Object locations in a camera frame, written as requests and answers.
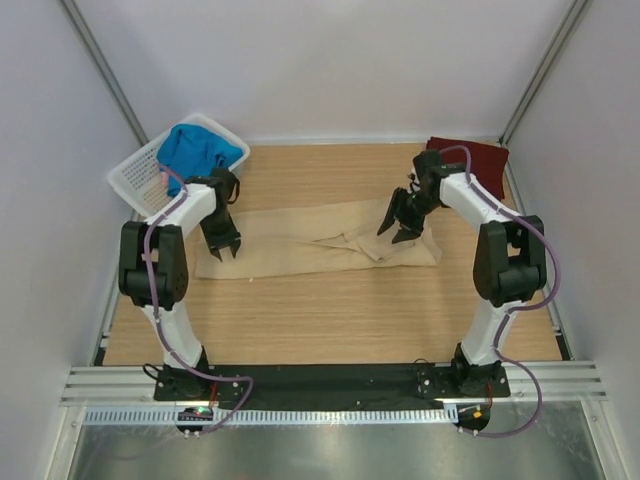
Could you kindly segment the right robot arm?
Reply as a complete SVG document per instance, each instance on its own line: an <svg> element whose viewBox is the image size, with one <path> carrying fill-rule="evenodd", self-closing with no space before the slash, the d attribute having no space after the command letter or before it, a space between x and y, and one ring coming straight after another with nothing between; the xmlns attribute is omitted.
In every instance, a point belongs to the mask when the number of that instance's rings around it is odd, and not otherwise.
<svg viewBox="0 0 640 480"><path fill-rule="evenodd" d="M502 335L546 284L544 225L501 203L472 174L468 161L447 164L441 151L428 149L413 158L409 184L394 190L378 231L396 226L393 243L416 240L439 207L455 210L478 234L472 277L480 303L456 347L450 382L461 395L482 395L499 378Z"/></svg>

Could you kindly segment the beige t shirt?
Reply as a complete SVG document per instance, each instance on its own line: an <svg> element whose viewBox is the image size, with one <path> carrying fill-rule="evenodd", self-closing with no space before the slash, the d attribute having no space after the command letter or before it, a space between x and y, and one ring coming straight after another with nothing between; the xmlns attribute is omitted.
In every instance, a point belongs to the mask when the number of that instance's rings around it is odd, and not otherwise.
<svg viewBox="0 0 640 480"><path fill-rule="evenodd" d="M241 233L235 255L196 247L194 276L234 280L395 266L435 267L442 252L426 227L415 240L394 244L395 231L378 235L389 200L234 213Z"/></svg>

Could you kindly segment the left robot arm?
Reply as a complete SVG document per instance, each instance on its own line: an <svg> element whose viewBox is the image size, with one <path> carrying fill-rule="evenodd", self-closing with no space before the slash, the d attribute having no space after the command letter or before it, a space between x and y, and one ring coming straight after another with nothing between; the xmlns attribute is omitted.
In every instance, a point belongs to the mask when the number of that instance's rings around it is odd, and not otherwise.
<svg viewBox="0 0 640 480"><path fill-rule="evenodd" d="M224 167L176 181L179 195L164 209L123 225L118 286L150 320L161 344L163 366L155 377L154 397L200 400L215 380L185 304L190 279L185 239L200 229L215 259L222 259L224 249L238 253L241 234L229 206L239 196L240 181Z"/></svg>

